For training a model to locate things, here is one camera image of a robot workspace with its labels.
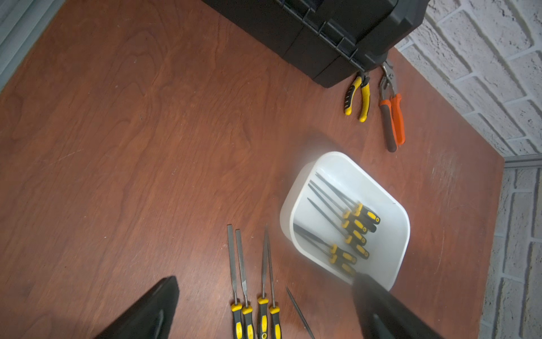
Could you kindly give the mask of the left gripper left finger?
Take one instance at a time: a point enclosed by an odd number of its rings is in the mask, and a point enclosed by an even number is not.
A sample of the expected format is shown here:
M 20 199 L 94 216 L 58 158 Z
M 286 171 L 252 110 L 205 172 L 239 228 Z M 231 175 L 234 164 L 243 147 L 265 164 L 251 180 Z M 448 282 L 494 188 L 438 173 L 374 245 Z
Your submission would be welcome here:
M 175 276 L 162 278 L 97 338 L 168 338 L 179 300 Z

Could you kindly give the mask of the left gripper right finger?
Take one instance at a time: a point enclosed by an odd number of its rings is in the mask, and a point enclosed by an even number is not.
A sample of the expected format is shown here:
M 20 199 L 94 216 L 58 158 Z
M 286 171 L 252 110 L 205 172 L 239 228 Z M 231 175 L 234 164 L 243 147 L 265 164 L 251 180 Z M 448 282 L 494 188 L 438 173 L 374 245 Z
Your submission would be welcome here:
M 356 274 L 352 295 L 364 338 L 442 337 L 365 273 Z

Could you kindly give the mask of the file yellow black handle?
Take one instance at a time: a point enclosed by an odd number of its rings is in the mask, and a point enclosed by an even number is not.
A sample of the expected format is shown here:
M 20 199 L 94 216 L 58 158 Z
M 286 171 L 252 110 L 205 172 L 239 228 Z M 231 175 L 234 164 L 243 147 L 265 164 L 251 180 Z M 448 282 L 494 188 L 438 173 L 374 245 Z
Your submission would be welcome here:
M 317 247 L 320 251 L 323 251 L 329 257 L 335 255 L 337 258 L 341 258 L 341 260 L 345 261 L 347 264 L 354 265 L 357 263 L 357 258 L 353 254 L 350 254 L 348 251 L 343 250 L 337 244 L 328 244 L 320 237 L 309 232 L 298 224 L 294 224 L 294 231 L 296 234 L 303 237 L 310 244 Z
M 337 187 L 332 185 L 319 173 L 316 173 L 316 176 L 322 182 L 324 182 L 351 209 L 351 211 L 358 219 L 366 221 L 367 223 L 370 223 L 372 225 L 380 224 L 381 218 L 373 210 L 371 210 L 369 207 L 362 203 L 355 202 L 353 199 L 350 199 L 350 197 L 341 192 Z
M 356 215 L 348 208 L 342 208 L 313 180 L 309 182 L 309 188 L 339 221 L 340 230 L 342 233 L 346 234 L 347 243 L 365 247 L 368 242 L 366 234 L 369 229 L 367 228 L 367 223 L 362 220 L 361 216 Z
M 347 264 L 345 261 L 341 260 L 341 258 L 337 258 L 335 255 L 332 255 L 331 257 L 329 257 L 328 255 L 326 256 L 329 258 L 331 266 L 336 268 L 344 275 L 354 277 L 357 274 L 356 270 L 354 269 L 354 265 Z
M 366 238 L 361 235 L 359 232 L 354 231 L 353 234 L 347 232 L 343 227 L 340 227 L 336 225 L 330 217 L 328 217 L 324 211 L 318 207 L 316 203 L 314 203 L 311 199 L 308 199 L 309 202 L 313 205 L 313 207 L 324 217 L 324 219 L 327 220 L 333 226 L 338 233 L 344 238 L 344 242 L 348 244 L 357 255 L 359 255 L 361 258 L 367 260 L 370 257 L 370 253 L 365 249 L 366 245 Z

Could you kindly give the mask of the black handled round file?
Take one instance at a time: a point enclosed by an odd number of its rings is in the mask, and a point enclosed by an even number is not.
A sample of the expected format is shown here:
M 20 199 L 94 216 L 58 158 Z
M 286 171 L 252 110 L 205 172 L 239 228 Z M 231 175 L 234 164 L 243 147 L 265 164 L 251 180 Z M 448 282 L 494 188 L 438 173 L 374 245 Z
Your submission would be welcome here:
M 376 232 L 376 226 L 358 219 L 348 207 L 340 206 L 323 189 L 321 189 L 313 180 L 309 182 L 310 188 L 316 193 L 317 197 L 342 221 L 342 227 L 349 233 L 354 231 L 365 235 L 368 232 Z

